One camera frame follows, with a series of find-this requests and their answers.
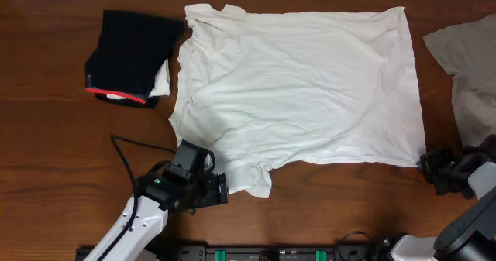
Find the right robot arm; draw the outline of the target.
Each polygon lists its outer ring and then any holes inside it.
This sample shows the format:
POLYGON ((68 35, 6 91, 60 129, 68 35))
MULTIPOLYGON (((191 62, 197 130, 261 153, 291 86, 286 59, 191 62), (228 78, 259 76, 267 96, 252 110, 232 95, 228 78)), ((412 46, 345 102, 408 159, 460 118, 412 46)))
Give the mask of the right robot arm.
POLYGON ((460 193, 477 202, 436 237, 385 239, 376 260, 495 261, 495 135, 457 156, 450 148, 421 155, 419 167, 438 195, 460 193))

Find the white t-shirt black logo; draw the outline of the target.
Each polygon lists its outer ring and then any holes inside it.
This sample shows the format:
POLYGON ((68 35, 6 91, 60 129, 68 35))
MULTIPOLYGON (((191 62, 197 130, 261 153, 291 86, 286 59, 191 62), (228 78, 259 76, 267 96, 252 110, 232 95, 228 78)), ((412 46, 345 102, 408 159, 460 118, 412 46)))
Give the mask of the white t-shirt black logo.
POLYGON ((185 7, 170 123, 210 149, 231 192, 267 198, 294 161, 414 167, 425 132, 403 7, 248 13, 185 7))

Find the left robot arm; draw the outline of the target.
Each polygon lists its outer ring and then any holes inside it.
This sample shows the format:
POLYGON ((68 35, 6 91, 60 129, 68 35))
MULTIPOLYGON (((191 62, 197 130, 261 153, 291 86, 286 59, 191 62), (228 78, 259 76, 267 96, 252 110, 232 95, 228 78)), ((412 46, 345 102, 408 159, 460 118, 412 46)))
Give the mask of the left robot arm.
POLYGON ((86 255, 86 260, 136 260, 166 227, 175 213, 194 214, 228 202, 229 188, 223 173, 201 173, 184 181, 150 171, 138 178, 136 193, 128 200, 116 223, 86 255))

